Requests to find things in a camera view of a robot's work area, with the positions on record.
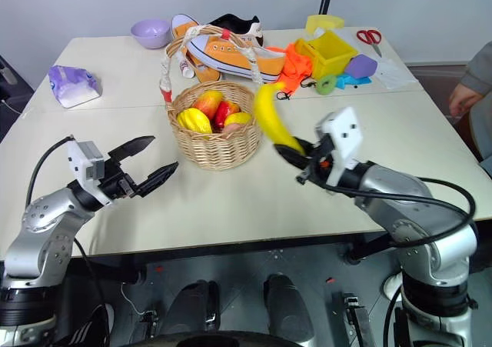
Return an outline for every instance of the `rope handle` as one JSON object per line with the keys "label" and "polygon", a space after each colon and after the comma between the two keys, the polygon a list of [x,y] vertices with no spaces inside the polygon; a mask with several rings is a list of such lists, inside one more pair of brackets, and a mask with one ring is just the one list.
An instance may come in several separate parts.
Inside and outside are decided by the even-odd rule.
{"label": "rope handle", "polygon": [[214,37],[220,37],[234,44],[238,51],[248,59],[251,65],[252,80],[260,87],[263,84],[263,79],[261,78],[260,69],[258,68],[258,63],[256,60],[256,54],[251,46],[246,45],[243,40],[233,32],[227,29],[219,28],[213,25],[197,25],[188,28],[186,33],[176,38],[173,42],[169,43],[165,50],[164,55],[161,59],[161,81],[159,82],[159,87],[161,88],[161,93],[164,96],[166,105],[171,105],[171,80],[169,78],[169,70],[171,68],[171,58],[177,52],[181,51],[189,41],[196,38],[199,35],[211,35]]}

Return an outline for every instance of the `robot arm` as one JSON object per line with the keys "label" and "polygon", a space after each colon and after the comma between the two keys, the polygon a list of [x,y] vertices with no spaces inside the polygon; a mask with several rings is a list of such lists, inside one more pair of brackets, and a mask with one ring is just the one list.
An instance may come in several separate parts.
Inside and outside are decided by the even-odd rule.
{"label": "robot arm", "polygon": [[140,185],[120,161],[142,151],[154,137],[131,140],[104,161],[93,142],[68,142],[76,180],[30,204],[22,228],[7,251],[0,289],[0,345],[48,345],[55,330],[55,300],[65,277],[78,230],[113,200],[146,196],[174,173],[175,162]]}
{"label": "robot arm", "polygon": [[432,341],[441,345],[470,346],[470,307],[467,298],[469,256],[477,238],[470,225],[426,244],[415,241],[459,227],[466,213],[450,205],[382,198],[365,192],[432,198],[420,179],[373,162],[354,160],[362,141],[352,108],[325,117],[315,127],[316,145],[298,139],[305,155],[285,145],[277,151],[302,173],[297,181],[354,197],[355,205],[385,229],[394,241],[403,271],[403,312],[397,327],[400,345]]}

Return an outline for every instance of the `white wall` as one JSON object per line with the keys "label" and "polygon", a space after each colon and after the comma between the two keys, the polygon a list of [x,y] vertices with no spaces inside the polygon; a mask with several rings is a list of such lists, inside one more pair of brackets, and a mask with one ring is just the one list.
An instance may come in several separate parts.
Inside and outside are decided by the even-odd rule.
{"label": "white wall", "polygon": [[128,35],[143,18],[258,15],[267,29],[301,28],[321,0],[0,0],[0,54],[36,88],[74,37]]}
{"label": "white wall", "polygon": [[346,25],[376,26],[406,62],[468,62],[492,41],[492,0],[331,0]]}

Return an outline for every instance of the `red scissors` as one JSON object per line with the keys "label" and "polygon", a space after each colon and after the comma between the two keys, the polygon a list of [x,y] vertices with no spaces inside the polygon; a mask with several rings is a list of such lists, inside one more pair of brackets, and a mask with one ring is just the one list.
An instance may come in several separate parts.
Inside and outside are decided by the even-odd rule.
{"label": "red scissors", "polygon": [[381,55],[381,50],[377,45],[381,43],[381,39],[383,38],[381,36],[381,33],[378,32],[377,30],[359,30],[357,32],[357,38],[364,42],[367,45],[372,45],[372,48],[376,51],[376,53],[379,55],[379,57],[383,57]]}

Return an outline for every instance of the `banana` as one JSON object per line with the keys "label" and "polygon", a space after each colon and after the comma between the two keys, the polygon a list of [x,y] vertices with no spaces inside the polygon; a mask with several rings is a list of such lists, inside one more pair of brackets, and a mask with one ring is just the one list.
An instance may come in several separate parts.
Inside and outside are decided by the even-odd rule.
{"label": "banana", "polygon": [[274,105],[274,93],[283,89],[284,83],[265,84],[254,98],[254,117],[263,132],[276,145],[287,145],[305,155],[303,148],[287,130]]}

